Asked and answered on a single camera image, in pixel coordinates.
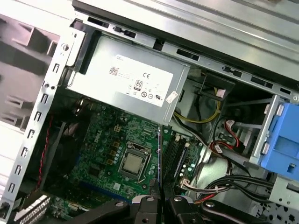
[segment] power supply label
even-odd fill
[[[117,91],[162,107],[173,77],[172,73],[131,58],[117,55],[109,70]]]

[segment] yellow wire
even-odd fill
[[[211,117],[209,117],[207,119],[204,119],[204,120],[192,120],[192,119],[184,117],[183,115],[181,115],[181,114],[179,114],[177,112],[174,112],[174,115],[176,117],[178,117],[178,118],[181,118],[181,119],[183,119],[185,121],[188,121],[188,122],[191,122],[191,123],[195,123],[195,124],[209,123],[210,121],[214,120],[217,117],[217,115],[220,113],[220,105],[221,105],[220,101],[217,101],[217,106],[216,106],[216,110],[215,110],[214,114]]]

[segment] ventilation hole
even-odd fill
[[[8,191],[9,191],[10,193],[13,193],[13,192],[14,192],[14,187],[15,187],[15,184],[14,184],[14,183],[10,183],[9,188],[8,188]]]
[[[162,51],[163,45],[164,45],[164,41],[156,39],[153,49]]]
[[[187,52],[187,51],[184,51],[184,50],[181,50],[181,49],[177,50],[177,54],[181,55],[181,56],[184,56],[184,57],[187,57],[187,58],[190,58],[190,59],[192,59],[194,61],[198,61],[199,60],[199,56],[198,55],[192,54],[190,52]]]
[[[14,173],[17,174],[17,175],[20,175],[21,170],[22,170],[22,166],[21,165],[17,165],[17,167],[15,168]]]
[[[287,170],[287,172],[288,172],[288,173],[291,173],[291,174],[293,174],[293,173],[294,173],[294,170],[295,170],[295,168],[296,168],[296,165],[295,165],[295,164],[293,164],[293,163],[290,163],[290,165],[289,165],[289,167],[288,167],[288,170]]]
[[[27,152],[28,152],[28,149],[26,147],[24,147],[22,150],[21,156],[25,158],[27,155]]]
[[[289,220],[290,220],[291,222],[294,222],[294,221],[295,221],[295,216],[293,216],[293,215],[289,215]]]
[[[41,103],[44,103],[44,104],[46,104],[47,103],[47,101],[48,101],[48,94],[43,94],[43,96],[42,96],[42,99],[41,99]]]
[[[281,92],[284,92],[284,93],[286,93],[286,94],[291,94],[291,91],[289,91],[289,90],[286,90],[286,89],[284,89],[284,88],[280,88],[280,91]]]
[[[108,28],[109,25],[110,25],[110,24],[107,23],[107,22],[103,22],[103,21],[101,21],[101,20],[97,20],[97,19],[92,18],[92,17],[88,17],[87,21],[92,22],[92,23],[94,23],[94,24],[96,24],[96,25],[99,25],[99,26],[101,26],[101,27],[105,27],[105,28]]]
[[[29,133],[28,133],[27,138],[28,138],[28,139],[33,138],[34,133],[35,133],[35,130],[32,130],[32,129],[31,129],[31,130],[29,131]]]
[[[261,80],[259,78],[256,78],[256,77],[252,77],[251,81],[254,82],[254,83],[256,83],[256,84],[262,85],[264,87],[270,88],[270,89],[273,87],[273,84],[268,83],[266,81],[263,81],[263,80]]]
[[[41,116],[42,116],[42,113],[37,111],[36,115],[34,116],[34,121],[38,122],[41,119]]]

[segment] electronic component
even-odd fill
[[[96,168],[93,168],[93,167],[90,167],[88,173],[89,173],[91,176],[98,177],[99,174],[100,174],[100,170],[99,170],[99,169],[96,169]]]
[[[150,157],[149,149],[128,142],[118,171],[129,178],[139,180]]]
[[[118,148],[118,147],[120,146],[120,143],[117,142],[117,141],[115,141],[115,142],[113,143],[113,146],[116,147],[116,148]]]
[[[177,135],[174,141],[170,141],[163,151],[162,175],[164,180],[175,183],[189,147],[185,144],[185,139]]]
[[[168,125],[178,97],[166,100],[172,93],[181,94],[190,65],[105,36],[96,49],[86,74],[78,73],[67,88]]]
[[[113,164],[113,160],[107,160],[107,164],[112,165]]]
[[[115,132],[120,132],[120,131],[121,131],[121,127],[120,127],[119,125],[116,125],[116,126],[114,127],[114,131],[115,131]]]
[[[280,105],[269,128],[270,136],[262,150],[260,166],[299,181],[299,106]]]

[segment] grey plastic part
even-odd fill
[[[0,120],[25,131],[59,36],[0,15]]]
[[[36,52],[44,53],[47,49],[48,37],[35,27],[23,23],[20,23],[20,26],[27,30],[29,35],[21,39],[20,37],[12,38],[12,40]]]
[[[7,96],[5,103],[20,109],[28,109],[33,107],[32,102],[28,102],[16,96]]]
[[[15,126],[20,127],[22,123],[22,117],[18,116],[17,114],[13,113],[3,113],[1,116],[2,120],[6,123]]]
[[[53,57],[54,52],[55,52],[56,47],[57,47],[57,44],[58,44],[57,41],[55,41],[55,40],[51,41],[50,46],[49,46],[48,51],[47,51],[47,55],[49,55],[50,57]]]

